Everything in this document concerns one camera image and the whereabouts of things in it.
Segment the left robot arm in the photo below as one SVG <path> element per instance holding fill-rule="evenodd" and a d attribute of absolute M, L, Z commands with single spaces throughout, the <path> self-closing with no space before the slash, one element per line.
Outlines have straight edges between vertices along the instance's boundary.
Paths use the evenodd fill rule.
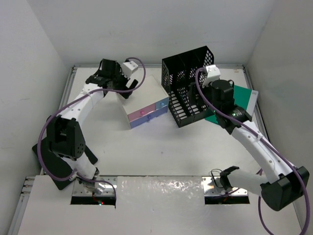
<path fill-rule="evenodd" d="M 80 178 L 93 180 L 97 172 L 85 153 L 86 141 L 81 129 L 84 120 L 109 92 L 121 94 L 124 99 L 129 98 L 138 85 L 136 79 L 130 80 L 137 69 L 138 64 L 130 59 L 122 64 L 103 59 L 98 70 L 85 81 L 77 97 L 48 122 L 48 150 L 66 162 Z"/>

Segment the blue pulled-out drawer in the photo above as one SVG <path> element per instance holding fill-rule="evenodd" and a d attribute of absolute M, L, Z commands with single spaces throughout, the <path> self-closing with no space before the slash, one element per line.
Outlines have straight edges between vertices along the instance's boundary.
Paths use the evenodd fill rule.
<path fill-rule="evenodd" d="M 168 104 L 169 104 L 169 98 L 164 98 L 158 102 L 156 102 L 156 113 L 158 114 L 164 114 L 168 112 Z"/>

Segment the green notebook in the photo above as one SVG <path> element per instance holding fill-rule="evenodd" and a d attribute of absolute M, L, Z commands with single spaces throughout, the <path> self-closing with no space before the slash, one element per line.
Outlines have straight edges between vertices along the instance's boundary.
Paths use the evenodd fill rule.
<path fill-rule="evenodd" d="M 246 112 L 252 116 L 257 104 L 258 96 L 259 92 L 256 90 L 234 85 L 233 97 L 235 99 L 235 108 L 229 113 L 224 114 L 235 118 L 236 116 L 240 116 L 242 112 Z"/>

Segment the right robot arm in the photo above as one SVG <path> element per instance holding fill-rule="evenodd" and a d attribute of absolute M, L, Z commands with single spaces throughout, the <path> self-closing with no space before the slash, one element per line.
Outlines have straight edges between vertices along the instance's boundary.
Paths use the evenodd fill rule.
<path fill-rule="evenodd" d="M 195 81 L 188 92 L 192 104 L 209 105 L 219 126 L 241 143 L 263 170 L 264 176 L 255 176 L 238 166 L 231 166 L 220 172 L 216 185 L 226 191 L 234 187 L 247 189 L 262 197 L 271 209 L 280 211 L 304 195 L 310 174 L 305 167 L 295 167 L 278 156 L 249 113 L 235 104 L 233 96 L 231 80 L 216 80 L 205 87 Z"/>

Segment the white drawer organizer box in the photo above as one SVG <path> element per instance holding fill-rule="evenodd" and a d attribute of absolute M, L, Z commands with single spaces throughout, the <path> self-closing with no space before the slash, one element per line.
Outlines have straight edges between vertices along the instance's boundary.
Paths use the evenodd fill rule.
<path fill-rule="evenodd" d="M 116 96 L 126 120 L 128 121 L 129 127 L 130 122 L 128 120 L 128 114 L 151 104 L 156 104 L 156 102 L 164 98 L 169 98 L 167 92 L 153 75 L 146 77 L 143 85 L 133 91 L 128 99 L 125 99 L 122 94 L 117 94 Z"/>

